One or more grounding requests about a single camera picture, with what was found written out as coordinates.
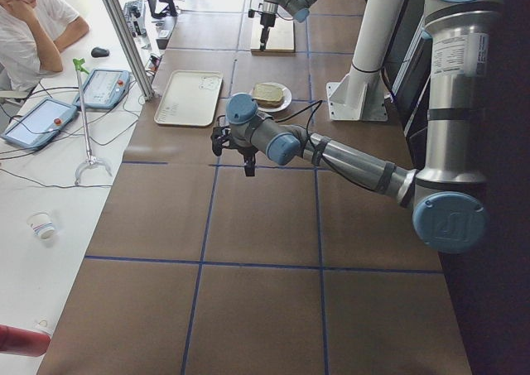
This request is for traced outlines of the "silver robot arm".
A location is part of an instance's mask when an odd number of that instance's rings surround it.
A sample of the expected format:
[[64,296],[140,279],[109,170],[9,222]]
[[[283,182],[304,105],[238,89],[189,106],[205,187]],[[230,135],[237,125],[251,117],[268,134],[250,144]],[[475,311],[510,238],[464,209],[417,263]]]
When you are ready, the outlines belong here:
[[[263,0],[260,50],[265,49],[277,8],[299,22],[306,20],[316,0]],[[334,121],[386,121],[379,73],[405,0],[367,0],[364,20],[350,71],[326,87],[329,115]],[[485,77],[489,33],[503,11],[504,0],[425,0],[424,13],[409,50],[421,38],[431,40],[429,108],[419,129],[419,108],[406,125],[409,149],[425,154],[420,171],[407,171],[394,163],[307,130],[281,125],[259,111],[250,94],[235,94],[226,106],[227,125],[217,122],[212,151],[237,150],[243,156],[246,176],[254,176],[255,153],[286,165],[294,156],[323,166],[366,190],[393,197],[413,209],[412,223],[419,238],[439,252],[469,251],[484,236],[488,214],[479,199],[485,177],[475,166],[473,146],[484,110],[476,91]]]
[[259,50],[265,51],[270,29],[275,26],[277,10],[283,8],[297,22],[303,22],[309,16],[309,8],[317,0],[263,0],[260,13],[262,31],[259,39]]

